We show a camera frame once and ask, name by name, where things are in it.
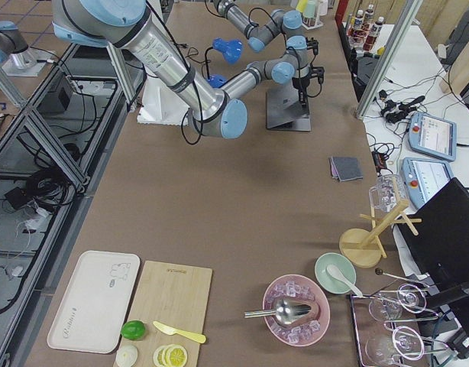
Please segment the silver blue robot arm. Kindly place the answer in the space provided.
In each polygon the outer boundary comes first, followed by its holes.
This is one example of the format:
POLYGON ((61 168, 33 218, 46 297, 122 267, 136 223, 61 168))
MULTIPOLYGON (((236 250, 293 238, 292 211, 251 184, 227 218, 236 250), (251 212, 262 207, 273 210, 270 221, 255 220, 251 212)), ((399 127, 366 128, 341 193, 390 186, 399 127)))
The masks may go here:
MULTIPOLYGON (((297 10, 277 9, 269 21, 260 26, 233 1, 215 1, 216 15, 229 20, 247 39, 252 51, 262 51, 278 35, 299 35, 302 16, 297 10)), ((83 46, 105 48, 108 39, 101 33, 106 27, 126 30, 115 47, 121 48, 129 37, 139 32, 151 10, 145 1, 58 1, 53 5, 55 35, 65 41, 83 46)), ((0 21, 0 64, 10 60, 14 68, 34 67, 39 57, 12 21, 0 21)))
POLYGON ((155 25, 145 1, 54 1, 53 28, 59 39, 70 43, 128 50, 190 107, 192 129, 232 139, 247 126, 247 108, 240 96, 264 80, 286 84, 308 76, 307 42, 297 10, 277 9, 260 27, 233 1, 216 1, 214 7, 244 34, 253 51, 262 51, 279 34, 286 36, 286 51, 278 59, 251 63, 215 88, 173 46, 168 30, 155 25))

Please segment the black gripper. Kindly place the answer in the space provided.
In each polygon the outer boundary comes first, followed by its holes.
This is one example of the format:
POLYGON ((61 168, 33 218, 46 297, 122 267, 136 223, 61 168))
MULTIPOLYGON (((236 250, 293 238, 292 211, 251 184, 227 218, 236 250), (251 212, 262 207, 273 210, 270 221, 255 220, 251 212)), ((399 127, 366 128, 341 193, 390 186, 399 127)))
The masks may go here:
POLYGON ((301 76, 292 78, 293 87, 298 89, 299 103, 303 108, 307 107, 306 90, 310 84, 310 76, 301 76))

